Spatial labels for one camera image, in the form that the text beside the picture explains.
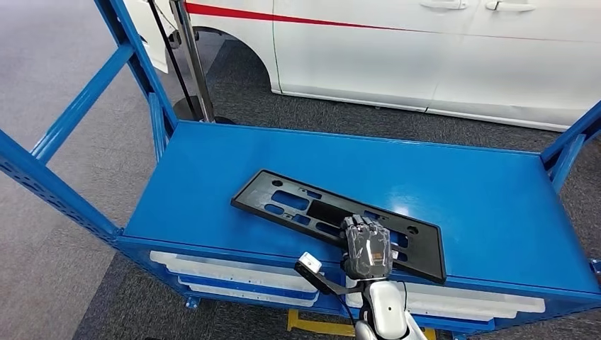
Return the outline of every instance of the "black stand base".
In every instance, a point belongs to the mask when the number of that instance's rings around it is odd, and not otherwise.
[[[173,111],[178,119],[199,122],[203,119],[202,115],[198,115],[198,113],[202,112],[201,102],[199,101],[198,96],[190,96],[190,99],[192,101],[192,106],[194,106],[194,112],[190,111],[190,105],[188,105],[188,101],[185,98],[180,99],[173,105]],[[220,116],[215,117],[215,123],[236,124],[233,120]]]

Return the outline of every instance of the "white car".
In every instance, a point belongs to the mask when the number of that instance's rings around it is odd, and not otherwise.
[[[156,0],[167,34],[169,0]],[[125,0],[153,65],[146,0]],[[241,40],[275,94],[565,130],[601,97],[601,0],[188,0]]]

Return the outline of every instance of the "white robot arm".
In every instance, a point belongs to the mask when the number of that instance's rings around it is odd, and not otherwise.
[[[326,279],[319,273],[321,263],[306,252],[298,259],[296,271],[324,294],[361,292],[363,307],[354,323],[358,340],[427,340],[407,311],[406,299],[388,280],[392,271],[390,232],[359,215],[345,218],[342,229],[349,245],[342,268],[358,280],[355,287],[345,288]]]

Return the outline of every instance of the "white plastic bin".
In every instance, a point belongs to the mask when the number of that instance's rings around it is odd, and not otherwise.
[[[395,283],[401,294],[405,294],[403,283]],[[347,277],[347,287],[355,282]],[[542,313],[543,299],[518,295],[482,292],[437,285],[406,283],[407,310],[414,315],[451,317],[475,321],[489,321],[495,317],[514,318],[517,312]],[[359,293],[346,295],[349,307],[361,307]]]
[[[202,293],[310,307],[319,298],[313,287],[292,268],[207,259],[151,251],[150,259],[164,264],[178,281]]]

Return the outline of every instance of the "blue metal cart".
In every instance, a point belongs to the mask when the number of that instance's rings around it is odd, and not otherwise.
[[[196,292],[150,259],[162,251],[292,268],[309,251],[343,283],[339,249],[230,206],[253,174],[270,169],[439,225],[445,287],[538,297],[545,306],[487,321],[418,314],[420,326],[460,338],[601,307],[601,268],[586,259],[558,197],[579,150],[601,130],[601,103],[542,153],[178,121],[122,0],[96,4],[117,50],[33,150],[0,131],[0,169],[188,306],[210,298],[344,315],[328,295],[299,307]],[[129,223],[117,227],[45,165],[125,64],[148,100],[157,167]],[[400,271],[393,279],[432,284]]]

